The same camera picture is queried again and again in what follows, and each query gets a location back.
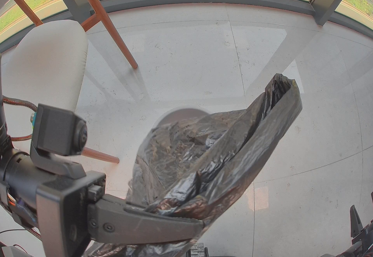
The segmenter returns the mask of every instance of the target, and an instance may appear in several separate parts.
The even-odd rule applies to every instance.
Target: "white tile floor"
[[[351,205],[364,225],[373,219],[373,40],[253,6],[155,6],[110,17],[139,68],[130,68],[97,24],[87,32],[76,113],[88,122],[89,147],[120,163],[73,160],[105,172],[107,192],[125,197],[137,148],[163,113],[243,109],[284,73],[296,79],[303,110],[254,184],[202,241],[210,255],[236,257],[317,257],[350,246]],[[43,255],[39,244],[24,242]]]

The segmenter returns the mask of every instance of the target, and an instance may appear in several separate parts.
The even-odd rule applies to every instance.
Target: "chair seat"
[[[72,20],[52,21],[32,29],[2,65],[3,94],[75,111],[83,82],[88,39],[81,25]],[[5,105],[8,133],[32,132],[25,107]],[[15,146],[29,152],[30,141]]]

